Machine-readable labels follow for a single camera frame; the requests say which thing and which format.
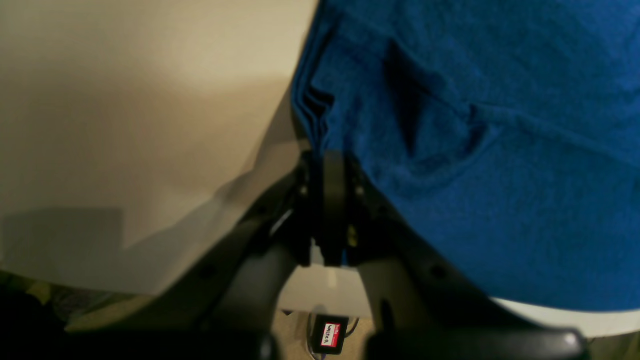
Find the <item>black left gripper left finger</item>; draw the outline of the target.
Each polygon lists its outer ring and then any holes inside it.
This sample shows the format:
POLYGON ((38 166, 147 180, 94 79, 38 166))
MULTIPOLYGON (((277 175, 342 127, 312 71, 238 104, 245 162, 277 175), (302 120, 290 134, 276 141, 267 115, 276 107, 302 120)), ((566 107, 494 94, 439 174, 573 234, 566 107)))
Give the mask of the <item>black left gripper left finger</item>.
POLYGON ((72 333, 67 360, 281 360, 278 299, 310 265, 314 157, 301 153, 217 244, 162 295, 105 328, 72 333))

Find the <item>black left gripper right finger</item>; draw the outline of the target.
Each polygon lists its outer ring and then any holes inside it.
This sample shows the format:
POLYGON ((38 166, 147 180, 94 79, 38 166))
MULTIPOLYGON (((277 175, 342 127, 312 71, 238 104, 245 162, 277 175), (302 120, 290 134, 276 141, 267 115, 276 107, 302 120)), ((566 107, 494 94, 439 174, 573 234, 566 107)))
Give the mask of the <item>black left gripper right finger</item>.
POLYGON ((491 300, 423 240, 345 158, 351 234, 374 317, 368 351, 583 351, 575 328, 543 326, 491 300))

